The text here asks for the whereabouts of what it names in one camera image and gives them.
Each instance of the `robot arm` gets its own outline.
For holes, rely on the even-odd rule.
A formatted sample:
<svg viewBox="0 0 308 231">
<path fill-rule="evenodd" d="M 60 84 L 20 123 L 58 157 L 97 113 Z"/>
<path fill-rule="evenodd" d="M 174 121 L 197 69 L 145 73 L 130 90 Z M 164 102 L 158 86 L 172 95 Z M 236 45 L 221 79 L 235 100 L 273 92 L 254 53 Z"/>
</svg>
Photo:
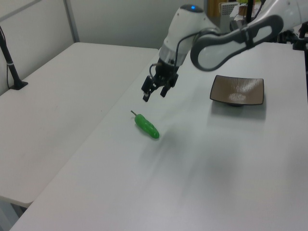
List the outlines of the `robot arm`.
<svg viewBox="0 0 308 231">
<path fill-rule="evenodd" d="M 143 99 L 147 102 L 151 93 L 163 87 L 161 96 L 165 97 L 171 87 L 174 87 L 178 78 L 177 70 L 183 64 L 187 53 L 192 48 L 194 38 L 203 29 L 218 34 L 217 27 L 208 19 L 203 9 L 195 5 L 181 6 L 173 17 L 168 35 L 159 52 L 156 73 L 146 78 L 142 90 Z"/>
<path fill-rule="evenodd" d="M 251 23 L 224 36 L 204 35 L 191 50 L 192 63 L 213 71 L 231 57 L 308 21 L 307 0 L 267 0 Z"/>
<path fill-rule="evenodd" d="M 175 86 L 177 70 L 190 49 L 192 63 L 198 69 L 213 71 L 231 57 L 306 21 L 307 0 L 267 0 L 254 21 L 221 36 L 201 8 L 184 5 L 171 22 L 155 64 L 156 74 L 148 76 L 141 88 L 143 99 L 147 102 L 151 93 L 160 86 L 163 87 L 161 95 L 165 97 Z"/>
</svg>

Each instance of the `green pepper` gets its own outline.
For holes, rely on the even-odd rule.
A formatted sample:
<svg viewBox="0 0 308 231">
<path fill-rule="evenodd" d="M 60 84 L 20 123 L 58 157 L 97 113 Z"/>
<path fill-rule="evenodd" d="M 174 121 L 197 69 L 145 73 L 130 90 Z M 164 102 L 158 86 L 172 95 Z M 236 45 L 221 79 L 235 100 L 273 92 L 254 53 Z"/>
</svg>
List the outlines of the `green pepper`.
<svg viewBox="0 0 308 231">
<path fill-rule="evenodd" d="M 135 115 L 135 122 L 136 124 L 146 133 L 148 133 L 151 137 L 158 139 L 159 138 L 159 132 L 154 127 L 153 124 L 151 124 L 148 120 L 144 118 L 141 114 L 136 114 L 133 111 L 131 111 Z"/>
</svg>

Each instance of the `brown plate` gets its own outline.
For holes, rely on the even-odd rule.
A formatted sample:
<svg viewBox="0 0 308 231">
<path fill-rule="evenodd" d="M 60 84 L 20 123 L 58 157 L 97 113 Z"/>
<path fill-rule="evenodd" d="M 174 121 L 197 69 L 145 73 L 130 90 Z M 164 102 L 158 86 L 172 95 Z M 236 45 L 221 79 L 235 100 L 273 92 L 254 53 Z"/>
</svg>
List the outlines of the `brown plate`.
<svg viewBox="0 0 308 231">
<path fill-rule="evenodd" d="M 264 80 L 216 76 L 210 99 L 233 106 L 260 105 L 264 101 Z"/>
</svg>

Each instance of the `white wall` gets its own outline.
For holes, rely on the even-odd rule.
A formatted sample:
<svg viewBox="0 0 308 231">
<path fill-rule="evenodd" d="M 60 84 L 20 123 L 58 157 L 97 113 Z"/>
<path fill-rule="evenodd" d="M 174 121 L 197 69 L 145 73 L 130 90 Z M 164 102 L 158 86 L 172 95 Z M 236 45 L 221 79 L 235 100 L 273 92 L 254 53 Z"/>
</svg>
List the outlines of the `white wall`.
<svg viewBox="0 0 308 231">
<path fill-rule="evenodd" d="M 0 25 L 21 79 L 73 44 L 63 0 L 39 1 Z M 6 90 L 6 61 L 0 52 L 0 95 Z"/>
<path fill-rule="evenodd" d="M 160 48 L 176 10 L 205 0 L 67 0 L 81 42 Z"/>
</svg>

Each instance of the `white table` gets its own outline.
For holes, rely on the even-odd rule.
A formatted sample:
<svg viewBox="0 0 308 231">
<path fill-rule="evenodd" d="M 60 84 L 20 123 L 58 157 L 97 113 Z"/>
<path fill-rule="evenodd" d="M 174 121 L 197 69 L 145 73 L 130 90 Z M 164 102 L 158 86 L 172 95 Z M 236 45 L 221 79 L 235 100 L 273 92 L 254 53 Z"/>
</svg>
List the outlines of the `white table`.
<svg viewBox="0 0 308 231">
<path fill-rule="evenodd" d="M 209 73 L 187 58 L 175 88 L 145 103 L 155 56 L 12 231 L 306 230 L 306 77 L 291 47 L 261 44 Z M 211 101 L 216 74 L 264 78 L 264 104 Z"/>
<path fill-rule="evenodd" d="M 76 43 L 0 96 L 0 199 L 28 207 L 156 53 Z"/>
</svg>

